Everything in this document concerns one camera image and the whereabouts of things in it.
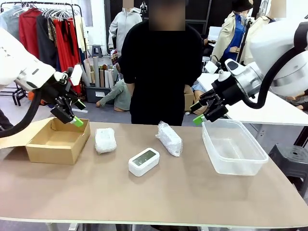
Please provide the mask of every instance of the plastic crate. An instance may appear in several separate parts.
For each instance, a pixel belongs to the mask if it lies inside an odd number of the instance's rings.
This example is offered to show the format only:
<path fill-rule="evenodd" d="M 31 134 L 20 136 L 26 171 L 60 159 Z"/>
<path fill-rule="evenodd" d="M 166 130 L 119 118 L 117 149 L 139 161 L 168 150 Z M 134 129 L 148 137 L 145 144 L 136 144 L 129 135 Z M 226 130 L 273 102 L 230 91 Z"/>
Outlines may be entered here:
<path fill-rule="evenodd" d="M 111 91 L 110 88 L 97 88 L 93 83 L 91 83 L 90 87 L 85 87 L 85 88 L 89 103 L 96 103 Z M 107 102 L 107 104 L 114 104 L 114 103 L 115 103 L 114 100 L 110 100 Z"/>
<path fill-rule="evenodd" d="M 269 156 L 239 121 L 218 119 L 202 123 L 202 137 L 217 173 L 254 176 Z"/>

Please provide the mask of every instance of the open cardboard box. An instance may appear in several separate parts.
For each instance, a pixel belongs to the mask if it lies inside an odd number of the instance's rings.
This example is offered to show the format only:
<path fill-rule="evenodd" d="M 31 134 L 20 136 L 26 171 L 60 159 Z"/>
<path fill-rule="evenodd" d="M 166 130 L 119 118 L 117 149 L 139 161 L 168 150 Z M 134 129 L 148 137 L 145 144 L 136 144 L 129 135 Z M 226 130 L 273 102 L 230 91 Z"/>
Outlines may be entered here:
<path fill-rule="evenodd" d="M 31 162 L 73 165 L 90 136 L 90 123 L 63 124 L 57 118 L 31 123 L 23 131 L 0 139 L 0 148 L 25 146 Z"/>
<path fill-rule="evenodd" d="M 194 94 L 192 88 L 188 85 L 185 85 L 184 94 L 185 94 L 185 112 L 190 112 L 191 106 L 193 105 L 194 101 Z"/>

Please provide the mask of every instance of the red garment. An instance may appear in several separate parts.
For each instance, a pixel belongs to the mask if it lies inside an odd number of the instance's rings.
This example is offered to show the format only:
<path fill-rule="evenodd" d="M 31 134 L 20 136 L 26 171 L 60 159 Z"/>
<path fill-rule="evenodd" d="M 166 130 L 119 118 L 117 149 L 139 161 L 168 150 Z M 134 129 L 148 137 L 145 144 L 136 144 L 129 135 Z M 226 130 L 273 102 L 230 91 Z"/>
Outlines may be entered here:
<path fill-rule="evenodd" d="M 57 36 L 57 48 L 59 54 L 59 61 L 61 71 L 67 71 L 69 67 L 74 67 L 80 63 L 80 55 L 78 49 L 77 38 L 75 35 L 75 28 L 72 21 L 54 21 Z M 73 86 L 73 90 L 80 94 L 80 86 Z"/>
<path fill-rule="evenodd" d="M 25 49 L 39 58 L 37 19 L 42 14 L 38 9 L 32 8 L 19 16 L 19 40 Z"/>

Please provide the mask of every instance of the gray display screen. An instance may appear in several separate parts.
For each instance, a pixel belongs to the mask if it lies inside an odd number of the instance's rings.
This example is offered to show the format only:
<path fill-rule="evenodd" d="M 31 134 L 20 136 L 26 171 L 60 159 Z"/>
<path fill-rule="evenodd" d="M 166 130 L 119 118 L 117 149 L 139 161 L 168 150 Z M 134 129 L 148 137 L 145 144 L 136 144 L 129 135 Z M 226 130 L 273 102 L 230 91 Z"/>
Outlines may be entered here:
<path fill-rule="evenodd" d="M 153 156 L 155 156 L 155 153 L 152 152 L 151 150 L 148 150 L 146 153 L 142 154 L 141 156 L 137 157 L 136 159 L 133 160 L 133 162 L 140 166 L 147 160 L 151 159 Z"/>

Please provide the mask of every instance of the black storage bin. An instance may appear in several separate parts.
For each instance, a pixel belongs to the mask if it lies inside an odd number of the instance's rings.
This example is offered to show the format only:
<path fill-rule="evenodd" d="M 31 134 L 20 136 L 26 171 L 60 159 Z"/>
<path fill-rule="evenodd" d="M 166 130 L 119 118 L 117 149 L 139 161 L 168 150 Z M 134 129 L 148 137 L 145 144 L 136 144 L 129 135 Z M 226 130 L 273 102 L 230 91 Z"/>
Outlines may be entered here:
<path fill-rule="evenodd" d="M 111 89 L 110 88 L 97 88 L 94 83 L 90 83 L 90 87 L 86 86 L 86 93 L 89 103 L 96 103 L 100 100 L 104 95 L 107 95 Z M 114 104 L 114 100 L 110 100 L 107 104 Z"/>

